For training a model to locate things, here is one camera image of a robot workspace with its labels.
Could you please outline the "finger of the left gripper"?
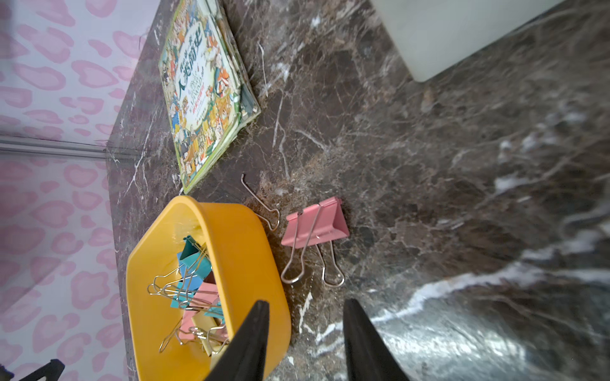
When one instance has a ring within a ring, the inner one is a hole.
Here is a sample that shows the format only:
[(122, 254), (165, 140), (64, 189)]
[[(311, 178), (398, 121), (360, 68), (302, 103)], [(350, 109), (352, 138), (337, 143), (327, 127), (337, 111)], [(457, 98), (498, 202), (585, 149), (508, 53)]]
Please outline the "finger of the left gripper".
[(46, 365), (38, 368), (21, 381), (58, 381), (65, 370), (65, 365), (58, 359), (52, 359)]

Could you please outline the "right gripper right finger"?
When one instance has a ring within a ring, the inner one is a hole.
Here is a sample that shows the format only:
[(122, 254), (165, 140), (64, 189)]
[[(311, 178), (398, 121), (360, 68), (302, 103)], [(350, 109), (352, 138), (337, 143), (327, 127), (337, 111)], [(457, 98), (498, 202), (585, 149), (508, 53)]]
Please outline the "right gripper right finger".
[(409, 380), (355, 298), (345, 301), (343, 333), (348, 380)]

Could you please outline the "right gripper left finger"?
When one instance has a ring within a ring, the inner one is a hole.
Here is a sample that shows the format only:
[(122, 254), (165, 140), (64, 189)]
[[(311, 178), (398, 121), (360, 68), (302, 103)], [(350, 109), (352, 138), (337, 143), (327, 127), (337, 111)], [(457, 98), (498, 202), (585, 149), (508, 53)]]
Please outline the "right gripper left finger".
[(269, 323), (269, 304), (256, 301), (227, 351), (205, 380), (264, 379)]

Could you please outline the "teal binder clip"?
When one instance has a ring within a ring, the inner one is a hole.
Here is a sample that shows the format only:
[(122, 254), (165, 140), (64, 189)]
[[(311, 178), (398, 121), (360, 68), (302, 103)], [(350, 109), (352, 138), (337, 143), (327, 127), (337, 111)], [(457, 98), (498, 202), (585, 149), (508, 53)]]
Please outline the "teal binder clip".
[(149, 295), (170, 301), (171, 308), (200, 312), (225, 322), (219, 289), (206, 279), (214, 275), (211, 257), (204, 244), (193, 236), (184, 238), (184, 248), (176, 255), (177, 266), (157, 275), (146, 288)]

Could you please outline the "yellow plastic storage tray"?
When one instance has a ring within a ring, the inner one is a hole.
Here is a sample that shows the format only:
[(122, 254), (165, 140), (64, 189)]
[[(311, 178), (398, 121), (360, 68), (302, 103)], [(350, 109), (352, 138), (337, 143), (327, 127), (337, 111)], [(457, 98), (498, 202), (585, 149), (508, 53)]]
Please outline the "yellow plastic storage tray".
[(288, 303), (264, 226), (246, 206), (174, 198), (135, 247), (125, 292), (142, 380), (202, 380), (257, 301), (269, 305), (265, 373), (291, 340)]

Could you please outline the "pink binder clip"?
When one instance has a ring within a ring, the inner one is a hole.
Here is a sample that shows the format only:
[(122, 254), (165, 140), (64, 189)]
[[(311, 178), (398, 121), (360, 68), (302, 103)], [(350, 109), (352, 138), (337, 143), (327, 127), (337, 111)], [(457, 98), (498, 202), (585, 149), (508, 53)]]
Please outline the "pink binder clip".
[[(319, 259), (322, 261), (322, 283), (326, 287), (339, 288), (346, 282), (346, 276), (337, 264), (333, 242), (348, 238), (349, 229), (345, 216), (342, 211), (342, 200), (338, 197), (331, 197), (320, 203), (313, 204), (299, 212), (289, 214), (286, 217), (288, 226), (282, 237), (281, 244), (291, 249), (288, 263), (281, 271), (280, 277), (284, 284), (295, 284), (299, 282), (305, 274), (304, 254), (310, 247), (314, 247)], [(332, 284), (327, 281), (327, 265), (323, 258), (321, 244), (330, 244), (330, 258), (332, 265), (338, 273), (339, 281)], [(286, 277), (291, 264), (295, 260), (295, 252), (301, 250), (299, 256), (300, 273), (295, 278)]]

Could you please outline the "yellow binder clip in tray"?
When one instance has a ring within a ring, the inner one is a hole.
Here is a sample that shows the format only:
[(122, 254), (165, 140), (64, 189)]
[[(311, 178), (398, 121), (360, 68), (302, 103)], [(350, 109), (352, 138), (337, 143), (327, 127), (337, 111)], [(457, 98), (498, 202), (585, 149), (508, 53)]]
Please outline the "yellow binder clip in tray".
[(215, 317), (207, 316), (203, 311), (192, 317), (193, 327), (189, 329), (200, 340), (208, 356), (220, 354), (230, 343), (225, 325), (219, 325)]

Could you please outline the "illustrated children's history book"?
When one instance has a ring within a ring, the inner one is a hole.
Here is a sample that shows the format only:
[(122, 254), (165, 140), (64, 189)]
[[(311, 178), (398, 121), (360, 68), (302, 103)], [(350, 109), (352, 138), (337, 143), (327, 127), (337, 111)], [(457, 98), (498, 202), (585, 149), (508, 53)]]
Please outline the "illustrated children's history book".
[(189, 193), (261, 109), (217, 1), (178, 4), (158, 68)]

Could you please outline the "white plastic file organizer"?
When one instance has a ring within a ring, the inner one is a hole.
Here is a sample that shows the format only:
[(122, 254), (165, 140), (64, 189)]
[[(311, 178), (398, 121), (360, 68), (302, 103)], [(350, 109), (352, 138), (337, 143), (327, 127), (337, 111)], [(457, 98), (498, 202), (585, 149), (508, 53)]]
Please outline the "white plastic file organizer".
[(422, 83), (559, 4), (555, 0), (372, 2), (414, 81)]

